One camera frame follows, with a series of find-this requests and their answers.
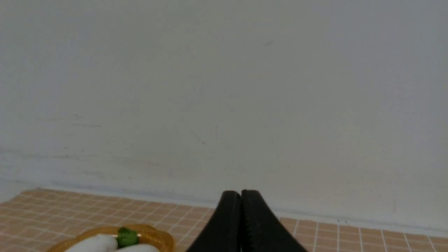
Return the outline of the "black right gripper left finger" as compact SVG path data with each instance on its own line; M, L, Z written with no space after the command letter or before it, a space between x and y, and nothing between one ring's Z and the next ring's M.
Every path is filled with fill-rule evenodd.
M241 196L226 190L210 220L187 249L188 252L240 252Z

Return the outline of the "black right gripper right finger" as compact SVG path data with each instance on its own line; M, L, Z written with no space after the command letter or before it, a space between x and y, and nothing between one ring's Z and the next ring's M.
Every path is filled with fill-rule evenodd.
M306 252L271 211L257 190L242 190L243 252Z

